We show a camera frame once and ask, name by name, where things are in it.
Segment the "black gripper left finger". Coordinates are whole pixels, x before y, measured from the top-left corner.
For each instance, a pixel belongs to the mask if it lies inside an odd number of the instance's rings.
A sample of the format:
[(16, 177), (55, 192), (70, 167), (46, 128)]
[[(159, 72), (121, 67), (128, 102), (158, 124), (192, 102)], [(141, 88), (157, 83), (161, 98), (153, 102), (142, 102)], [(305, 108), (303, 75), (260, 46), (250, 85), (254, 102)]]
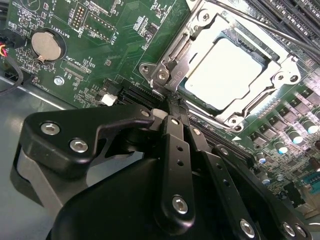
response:
[(127, 104), (34, 113), (23, 123), (12, 181), (56, 220), (77, 194), (140, 160), (155, 160), (154, 220), (180, 236), (196, 218), (184, 128), (178, 105), (170, 102), (153, 110)]

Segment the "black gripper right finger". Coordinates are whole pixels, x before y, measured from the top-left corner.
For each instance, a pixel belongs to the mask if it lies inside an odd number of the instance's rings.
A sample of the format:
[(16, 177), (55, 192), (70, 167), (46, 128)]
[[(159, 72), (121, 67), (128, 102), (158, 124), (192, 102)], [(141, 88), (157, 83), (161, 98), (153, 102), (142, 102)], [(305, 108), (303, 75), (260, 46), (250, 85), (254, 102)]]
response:
[(217, 198), (218, 230), (223, 240), (311, 240), (308, 227), (293, 214), (224, 145), (210, 147), (203, 133), (189, 121), (189, 108), (177, 101), (177, 112), (205, 176)]

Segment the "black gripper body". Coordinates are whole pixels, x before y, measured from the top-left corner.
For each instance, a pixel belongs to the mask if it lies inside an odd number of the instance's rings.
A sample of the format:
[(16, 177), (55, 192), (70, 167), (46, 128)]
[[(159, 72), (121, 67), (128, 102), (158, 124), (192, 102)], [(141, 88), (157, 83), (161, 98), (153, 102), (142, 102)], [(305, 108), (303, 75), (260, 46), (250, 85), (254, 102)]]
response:
[[(139, 160), (72, 197), (57, 215), (51, 240), (169, 240), (154, 218), (158, 163)], [(180, 240), (230, 240), (213, 186), (194, 173), (195, 222)]]

